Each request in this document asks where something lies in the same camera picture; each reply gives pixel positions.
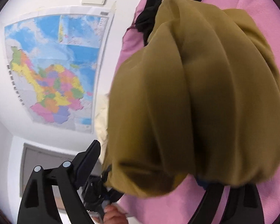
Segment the person's left hand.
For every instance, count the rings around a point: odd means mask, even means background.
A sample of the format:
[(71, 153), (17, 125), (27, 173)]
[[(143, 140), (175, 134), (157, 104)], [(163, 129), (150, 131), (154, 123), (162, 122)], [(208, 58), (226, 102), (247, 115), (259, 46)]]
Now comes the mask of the person's left hand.
[(104, 212), (104, 224), (128, 224), (125, 214), (121, 213), (116, 206), (107, 205)]

